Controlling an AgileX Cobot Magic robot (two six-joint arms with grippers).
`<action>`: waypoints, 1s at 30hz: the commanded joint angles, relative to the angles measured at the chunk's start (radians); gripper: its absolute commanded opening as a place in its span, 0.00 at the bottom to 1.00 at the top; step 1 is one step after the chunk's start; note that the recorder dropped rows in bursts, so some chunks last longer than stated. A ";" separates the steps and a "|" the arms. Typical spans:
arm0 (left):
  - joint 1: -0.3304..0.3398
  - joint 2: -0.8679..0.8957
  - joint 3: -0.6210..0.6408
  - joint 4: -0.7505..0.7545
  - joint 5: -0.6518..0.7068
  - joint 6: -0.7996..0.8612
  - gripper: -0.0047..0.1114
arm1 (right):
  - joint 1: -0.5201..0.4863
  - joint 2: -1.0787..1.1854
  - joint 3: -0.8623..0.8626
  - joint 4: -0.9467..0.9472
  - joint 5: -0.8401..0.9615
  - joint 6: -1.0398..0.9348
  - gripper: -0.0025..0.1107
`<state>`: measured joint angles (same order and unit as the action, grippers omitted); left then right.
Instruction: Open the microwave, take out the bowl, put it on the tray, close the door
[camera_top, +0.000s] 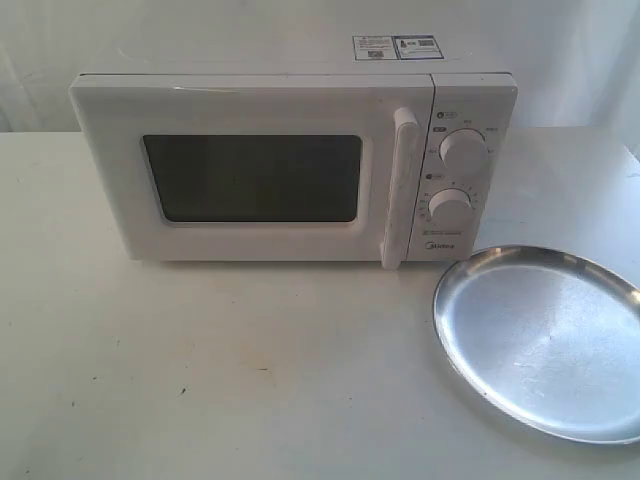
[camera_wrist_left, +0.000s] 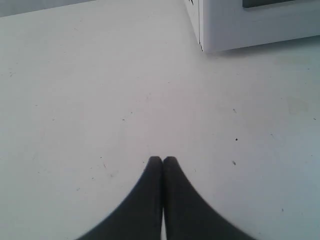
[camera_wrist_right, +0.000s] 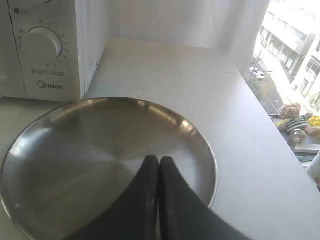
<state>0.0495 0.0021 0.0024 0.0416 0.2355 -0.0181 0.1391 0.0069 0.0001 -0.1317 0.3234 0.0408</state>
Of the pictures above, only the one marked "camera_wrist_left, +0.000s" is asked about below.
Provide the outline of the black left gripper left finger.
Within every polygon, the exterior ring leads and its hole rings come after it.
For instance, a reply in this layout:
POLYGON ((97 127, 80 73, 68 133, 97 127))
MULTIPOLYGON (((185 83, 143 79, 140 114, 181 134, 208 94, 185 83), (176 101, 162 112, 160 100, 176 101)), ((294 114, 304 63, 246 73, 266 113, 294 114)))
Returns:
POLYGON ((121 204, 81 240, 160 240, 163 219, 163 162, 149 158, 121 204))

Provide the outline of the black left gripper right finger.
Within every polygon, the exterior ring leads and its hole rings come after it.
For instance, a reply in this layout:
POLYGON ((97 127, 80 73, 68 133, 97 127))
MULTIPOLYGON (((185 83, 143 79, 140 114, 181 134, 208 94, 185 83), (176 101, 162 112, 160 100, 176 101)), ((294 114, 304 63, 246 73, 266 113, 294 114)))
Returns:
POLYGON ((163 160, 163 209, 168 240, 252 240, 198 194, 178 160, 163 160))

